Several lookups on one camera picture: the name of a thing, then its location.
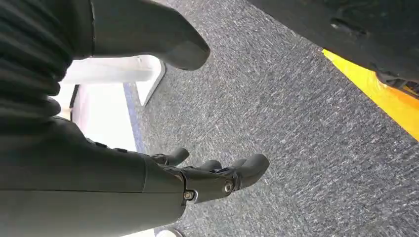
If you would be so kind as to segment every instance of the blue trim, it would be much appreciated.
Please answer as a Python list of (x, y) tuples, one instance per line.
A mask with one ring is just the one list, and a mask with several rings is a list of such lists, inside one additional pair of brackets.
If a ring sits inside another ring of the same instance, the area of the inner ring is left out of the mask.
[(135, 147), (137, 148), (137, 152), (144, 153), (145, 145), (143, 142), (143, 136), (141, 135), (141, 128), (139, 124), (140, 119), (135, 110), (134, 95), (132, 94), (128, 83), (124, 83), (124, 92), (126, 105), (128, 106), (129, 119), (131, 120), (132, 132), (134, 134)]

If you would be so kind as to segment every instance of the metal screw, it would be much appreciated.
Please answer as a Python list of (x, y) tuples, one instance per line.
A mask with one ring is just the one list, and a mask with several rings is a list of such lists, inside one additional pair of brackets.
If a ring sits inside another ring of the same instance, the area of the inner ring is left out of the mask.
[(195, 196), (195, 194), (194, 194), (194, 192), (193, 192), (193, 191), (185, 191), (185, 192), (183, 193), (183, 197), (184, 197), (186, 200), (188, 200), (188, 201), (190, 201), (190, 200), (194, 199), (194, 196)]
[(224, 186), (224, 191), (226, 193), (231, 193), (233, 191), (233, 183), (231, 181), (227, 181)]

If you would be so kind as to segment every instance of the floor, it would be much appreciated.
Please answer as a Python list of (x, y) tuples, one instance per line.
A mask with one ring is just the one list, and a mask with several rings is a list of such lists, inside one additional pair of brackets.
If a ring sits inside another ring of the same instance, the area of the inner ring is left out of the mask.
[(245, 0), (166, 0), (212, 48), (193, 72), (168, 67), (141, 107), (149, 153), (185, 165), (266, 154), (257, 185), (187, 207), (186, 237), (418, 236), (419, 145), (323, 57)]

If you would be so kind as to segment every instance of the robotic hand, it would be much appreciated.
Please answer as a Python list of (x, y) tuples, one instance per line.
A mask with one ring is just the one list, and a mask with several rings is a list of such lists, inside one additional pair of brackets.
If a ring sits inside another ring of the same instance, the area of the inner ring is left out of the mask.
[(0, 3), (0, 235), (116, 237), (177, 220), (187, 202), (224, 198), (266, 171), (263, 155), (177, 168), (86, 139), (54, 117), (73, 59), (152, 54), (194, 70), (210, 50), (176, 11), (148, 0)]

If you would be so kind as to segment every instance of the yellow line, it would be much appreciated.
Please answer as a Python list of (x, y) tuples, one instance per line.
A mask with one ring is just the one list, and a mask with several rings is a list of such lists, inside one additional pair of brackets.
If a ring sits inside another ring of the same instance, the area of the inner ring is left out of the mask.
[(327, 50), (323, 54), (372, 101), (419, 141), (419, 100), (381, 83), (375, 72)]

